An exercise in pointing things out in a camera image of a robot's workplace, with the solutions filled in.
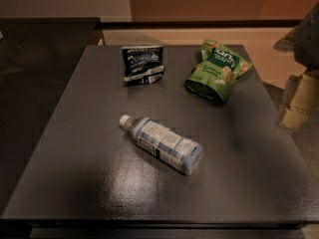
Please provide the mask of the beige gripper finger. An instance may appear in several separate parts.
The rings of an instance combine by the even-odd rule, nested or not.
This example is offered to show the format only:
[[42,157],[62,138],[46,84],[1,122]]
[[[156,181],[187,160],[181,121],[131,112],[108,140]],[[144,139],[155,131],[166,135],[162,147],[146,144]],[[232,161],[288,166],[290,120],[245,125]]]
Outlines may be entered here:
[[307,69],[300,76],[291,75],[286,83],[278,124],[300,128],[319,108],[319,71]]

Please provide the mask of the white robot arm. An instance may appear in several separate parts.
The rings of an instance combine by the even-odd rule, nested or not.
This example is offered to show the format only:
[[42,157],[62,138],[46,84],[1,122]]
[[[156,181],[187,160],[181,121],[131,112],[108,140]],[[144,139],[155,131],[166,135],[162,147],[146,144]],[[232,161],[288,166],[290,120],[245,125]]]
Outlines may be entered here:
[[319,3],[273,49],[292,52],[294,61],[305,67],[300,76],[289,77],[277,121],[296,130],[319,108]]

